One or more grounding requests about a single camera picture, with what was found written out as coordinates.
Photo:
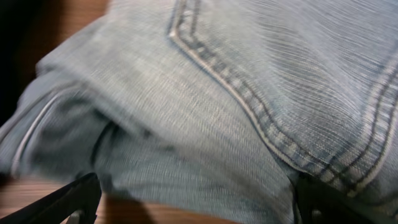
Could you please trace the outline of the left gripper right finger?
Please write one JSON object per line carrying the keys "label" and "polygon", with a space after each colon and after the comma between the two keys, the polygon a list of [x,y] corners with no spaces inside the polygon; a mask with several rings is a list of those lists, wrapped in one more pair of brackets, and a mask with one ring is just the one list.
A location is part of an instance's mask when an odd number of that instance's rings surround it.
{"label": "left gripper right finger", "polygon": [[366,224],[370,220],[356,204],[334,188],[307,174],[300,174],[295,187],[302,223]]}

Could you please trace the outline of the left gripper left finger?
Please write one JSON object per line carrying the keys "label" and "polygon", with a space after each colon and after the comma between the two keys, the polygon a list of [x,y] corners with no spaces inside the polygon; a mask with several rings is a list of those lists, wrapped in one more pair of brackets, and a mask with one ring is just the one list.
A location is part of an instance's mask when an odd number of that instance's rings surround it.
{"label": "left gripper left finger", "polygon": [[89,173],[1,218],[1,224],[94,224],[101,195],[98,176]]}

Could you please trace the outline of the light blue denim shorts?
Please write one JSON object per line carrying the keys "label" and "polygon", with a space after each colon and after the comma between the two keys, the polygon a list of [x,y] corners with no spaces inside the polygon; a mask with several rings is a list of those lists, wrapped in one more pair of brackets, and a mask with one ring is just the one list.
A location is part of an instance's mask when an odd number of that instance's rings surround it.
{"label": "light blue denim shorts", "polygon": [[397,220],[397,2],[112,1],[37,64],[1,171],[242,223],[297,185]]}

